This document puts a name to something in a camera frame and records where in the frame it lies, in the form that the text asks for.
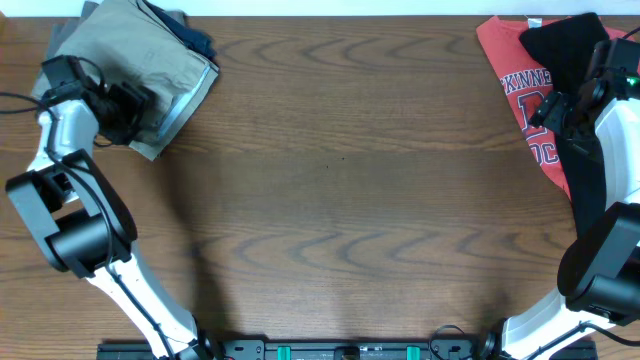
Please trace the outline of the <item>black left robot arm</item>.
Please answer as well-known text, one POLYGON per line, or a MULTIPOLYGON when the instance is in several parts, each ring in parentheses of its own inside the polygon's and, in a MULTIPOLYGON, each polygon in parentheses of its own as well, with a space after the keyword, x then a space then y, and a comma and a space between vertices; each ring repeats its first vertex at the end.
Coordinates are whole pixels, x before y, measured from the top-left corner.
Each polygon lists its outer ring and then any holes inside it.
POLYGON ((5 191, 49 265, 109 296, 141 331, 155 359, 220 359, 194 315, 144 262, 128 208, 93 160, 97 136, 129 144, 153 101, 144 87, 92 79, 83 57, 42 64, 50 87, 33 99, 41 137, 28 170, 5 191))

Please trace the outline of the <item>khaki shorts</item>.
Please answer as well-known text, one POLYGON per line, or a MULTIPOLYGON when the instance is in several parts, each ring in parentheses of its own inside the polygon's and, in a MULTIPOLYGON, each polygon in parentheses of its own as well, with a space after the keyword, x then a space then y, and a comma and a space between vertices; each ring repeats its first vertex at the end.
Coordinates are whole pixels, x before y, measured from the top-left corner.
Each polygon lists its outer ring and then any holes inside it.
POLYGON ((144 86, 153 92, 141 130, 130 147, 155 160, 203 102, 219 68, 189 50, 149 9, 145 1, 103 1, 57 55, 82 57, 95 63, 88 72, 97 80, 144 86))

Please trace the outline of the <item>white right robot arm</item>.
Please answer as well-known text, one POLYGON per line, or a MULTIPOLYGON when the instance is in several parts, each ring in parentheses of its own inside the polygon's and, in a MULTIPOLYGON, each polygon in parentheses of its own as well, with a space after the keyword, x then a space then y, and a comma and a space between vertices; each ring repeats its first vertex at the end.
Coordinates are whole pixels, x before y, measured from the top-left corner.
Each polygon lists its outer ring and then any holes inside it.
POLYGON ((627 38, 584 48, 573 82, 528 119, 565 148, 576 240, 555 287, 476 342, 476 359, 594 359, 583 338, 639 318, 639 45, 627 38))

